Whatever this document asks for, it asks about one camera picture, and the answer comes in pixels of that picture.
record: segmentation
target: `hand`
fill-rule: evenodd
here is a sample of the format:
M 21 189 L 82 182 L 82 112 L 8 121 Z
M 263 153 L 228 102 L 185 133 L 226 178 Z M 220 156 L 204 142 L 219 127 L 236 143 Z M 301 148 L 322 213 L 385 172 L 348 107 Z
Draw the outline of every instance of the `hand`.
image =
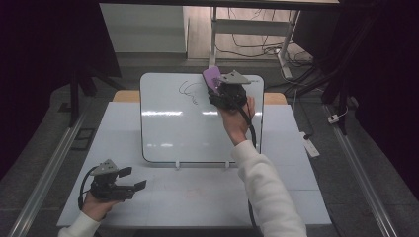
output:
M 84 199 L 82 211 L 90 218 L 100 222 L 111 211 L 112 206 L 120 202 L 120 200 L 101 201 L 88 192 Z
M 218 110 L 222 116 L 225 131 L 234 146 L 246 140 L 246 132 L 249 125 L 243 115 L 238 110 L 229 111 L 220 108 Z M 250 115 L 250 119 L 253 118 L 255 115 L 255 99 L 253 97 L 247 97 L 247 105 L 243 106 L 243 111 L 246 115 Z

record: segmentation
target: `whiteboard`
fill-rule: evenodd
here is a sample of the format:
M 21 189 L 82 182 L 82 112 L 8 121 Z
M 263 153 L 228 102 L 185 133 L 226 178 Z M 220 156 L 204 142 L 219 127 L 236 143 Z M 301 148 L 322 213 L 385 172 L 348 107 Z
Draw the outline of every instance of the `whiteboard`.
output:
M 256 148 L 261 148 L 264 81 L 245 76 L 255 98 Z M 201 74 L 146 73 L 140 80 L 142 155 L 149 162 L 233 162 L 232 143 Z

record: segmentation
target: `wall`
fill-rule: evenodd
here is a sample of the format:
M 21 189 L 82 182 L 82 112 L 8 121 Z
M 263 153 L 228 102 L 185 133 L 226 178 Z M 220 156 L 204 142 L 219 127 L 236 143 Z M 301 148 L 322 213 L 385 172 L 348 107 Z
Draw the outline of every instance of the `wall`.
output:
M 115 52 L 186 52 L 182 6 L 100 5 Z

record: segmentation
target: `person's right hand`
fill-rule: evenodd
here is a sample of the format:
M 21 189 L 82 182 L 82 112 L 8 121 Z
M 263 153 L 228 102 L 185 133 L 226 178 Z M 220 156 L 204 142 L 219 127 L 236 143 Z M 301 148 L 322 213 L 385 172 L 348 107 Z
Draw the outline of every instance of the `person's right hand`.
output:
M 249 125 L 243 115 L 238 110 L 230 111 L 218 108 L 218 111 L 222 116 L 225 131 L 234 146 L 246 140 L 246 132 Z M 253 118 L 255 115 L 255 99 L 253 97 L 247 97 L 247 105 L 243 106 L 243 111 L 246 115 L 250 115 L 250 119 Z

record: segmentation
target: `wrist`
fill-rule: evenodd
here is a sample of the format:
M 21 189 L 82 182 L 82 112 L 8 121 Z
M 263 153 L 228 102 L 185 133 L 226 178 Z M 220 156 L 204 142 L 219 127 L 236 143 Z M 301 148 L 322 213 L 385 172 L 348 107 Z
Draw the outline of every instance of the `wrist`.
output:
M 241 142 L 247 140 L 247 138 L 244 134 L 236 134 L 236 135 L 231 135 L 230 140 L 233 143 L 233 145 L 236 146 L 240 144 Z

